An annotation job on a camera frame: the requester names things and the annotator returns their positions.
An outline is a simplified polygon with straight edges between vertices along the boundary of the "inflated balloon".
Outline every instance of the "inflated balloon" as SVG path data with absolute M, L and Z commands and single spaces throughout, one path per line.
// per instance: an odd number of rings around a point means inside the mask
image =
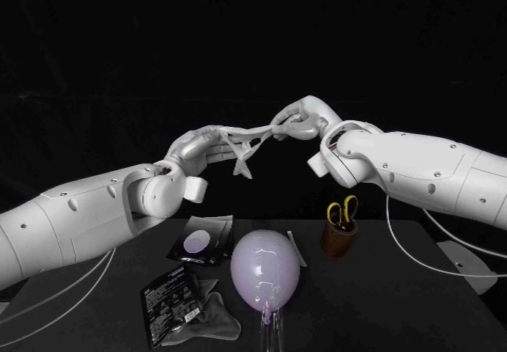
M 298 255 L 286 237 L 270 230 L 247 233 L 231 253 L 230 271 L 237 293 L 267 323 L 299 280 Z

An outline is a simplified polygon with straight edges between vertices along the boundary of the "brown cup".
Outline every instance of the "brown cup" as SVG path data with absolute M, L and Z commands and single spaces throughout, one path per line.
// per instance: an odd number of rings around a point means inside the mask
M 332 213 L 329 218 L 335 219 L 336 213 Z M 357 229 L 357 222 L 352 219 L 349 219 L 349 223 L 345 223 L 345 229 L 334 226 L 326 220 L 319 246 L 328 257 L 339 258 L 345 255 Z

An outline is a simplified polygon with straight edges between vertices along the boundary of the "yellow scissors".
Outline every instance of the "yellow scissors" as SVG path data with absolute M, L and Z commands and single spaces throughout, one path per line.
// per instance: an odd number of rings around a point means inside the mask
M 329 211 L 334 206 L 338 206 L 339 212 L 338 212 L 338 225 L 331 221 L 331 216 L 329 216 Z M 357 197 L 349 195 L 344 202 L 342 202 L 342 210 L 341 206 L 336 202 L 331 203 L 329 206 L 326 207 L 326 220 L 329 223 L 332 223 L 334 226 L 341 227 L 341 223 L 347 223 L 351 221 L 354 218 L 355 212 L 357 212 L 357 207 L 358 207 L 358 200 Z

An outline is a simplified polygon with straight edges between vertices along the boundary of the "cable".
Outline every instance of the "cable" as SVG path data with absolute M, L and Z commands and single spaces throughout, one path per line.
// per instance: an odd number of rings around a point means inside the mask
M 51 301 L 56 297 L 59 297 L 59 295 L 61 295 L 89 275 L 92 272 L 95 272 L 96 268 L 99 267 L 99 265 L 103 263 L 105 258 L 107 257 L 107 254 L 110 253 L 110 251 L 107 251 L 105 253 L 105 256 L 102 257 L 100 261 L 96 263 L 96 265 L 93 266 L 93 268 L 89 270 L 89 272 L 79 278 L 79 280 L 70 285 L 67 286 L 60 292 L 54 293 L 48 298 L 46 298 L 43 301 L 40 301 L 38 303 L 35 303 L 33 306 L 27 307 L 25 309 L 23 309 L 20 312 L 17 312 L 15 314 L 12 314 L 10 317 L 7 317 L 5 319 L 0 320 L 0 325 L 2 323 L 5 323 L 8 320 L 14 319 L 15 317 L 18 317 L 20 315 L 25 314 L 30 310 L 35 309 L 38 306 L 41 306 L 43 304 L 46 304 L 48 301 Z
M 89 291 L 86 292 L 84 296 L 82 297 L 82 299 L 77 301 L 77 303 L 69 308 L 69 310 L 50 322 L 47 323 L 41 328 L 38 328 L 35 331 L 30 332 L 27 335 L 21 336 L 18 339 L 15 339 L 14 341 L 10 341 L 4 344 L 0 345 L 0 348 L 1 347 L 5 347 L 7 345 L 11 345 L 12 343 L 21 341 L 23 339 L 25 339 L 27 337 L 30 337 L 31 335 L 34 335 L 37 332 L 40 332 L 44 328 L 47 328 L 48 326 L 51 326 L 73 310 L 73 308 L 79 305 L 79 303 L 84 300 L 84 298 L 87 297 L 87 295 L 90 294 L 90 292 L 93 291 L 93 288 L 96 287 L 97 285 L 97 282 L 100 281 L 102 279 L 102 276 L 107 270 L 107 267 L 109 267 L 109 264 L 110 264 L 110 260 L 112 260 L 112 257 L 113 257 L 113 253 L 115 253 L 116 249 L 112 250 L 112 253 L 110 253 L 110 257 L 109 257 L 109 261 L 107 261 L 107 264 L 103 268 L 103 271 L 102 271 L 102 274 L 100 276 L 97 277 L 96 279 L 96 282 L 92 286 L 92 288 L 89 289 Z
M 434 270 L 443 274 L 447 274 L 447 275 L 455 275 L 455 276 L 466 276 L 466 277 L 507 277 L 507 274 L 498 274 L 498 275 L 470 275 L 470 274 L 459 274 L 459 273 L 453 273 L 450 271 L 445 271 L 445 270 L 440 270 L 440 269 L 436 269 L 433 268 L 432 266 L 426 265 L 424 263 L 419 262 L 419 260 L 416 260 L 410 253 L 404 250 L 404 248 L 401 247 L 401 245 L 398 244 L 397 242 L 397 239 L 396 239 L 396 236 L 394 236 L 394 233 L 393 233 L 393 229 L 390 227 L 390 219 L 388 219 L 388 196 L 385 198 L 385 219 L 387 219 L 387 226 L 388 226 L 388 230 L 390 230 L 390 234 L 393 236 L 393 240 L 398 246 L 398 248 L 401 249 L 401 251 L 404 252 L 404 254 L 410 257 L 410 259 L 417 263 L 420 264 L 423 267 L 426 267 L 427 269 L 430 270 Z
M 507 255 L 504 254 L 499 254 L 499 253 L 495 253 L 495 252 L 491 252 L 488 251 L 486 249 L 481 248 L 481 247 L 476 247 L 475 245 L 463 242 L 463 240 L 460 240 L 456 236 L 452 235 L 452 233 L 443 228 L 443 226 L 437 223 L 437 221 L 433 219 L 433 217 L 430 216 L 430 214 L 427 213 L 427 210 L 426 209 L 421 209 L 421 211 L 426 213 L 430 221 L 434 223 L 434 225 L 440 228 L 440 230 L 446 233 L 446 235 L 453 239 L 456 240 L 460 244 L 463 244 L 465 246 L 468 246 L 469 248 L 473 248 L 475 250 L 478 250 L 479 252 L 482 253 L 486 253 L 486 254 L 491 254 L 493 255 L 495 257 L 499 257 L 499 258 L 505 258 L 507 259 Z

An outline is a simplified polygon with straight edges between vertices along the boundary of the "package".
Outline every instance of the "package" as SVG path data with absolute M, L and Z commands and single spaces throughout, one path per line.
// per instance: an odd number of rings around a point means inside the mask
M 231 256 L 231 216 L 192 216 L 175 240 L 167 258 L 192 265 L 218 265 Z
M 167 334 L 178 331 L 201 311 L 195 284 L 182 264 L 145 286 L 141 305 L 148 346 L 152 349 Z

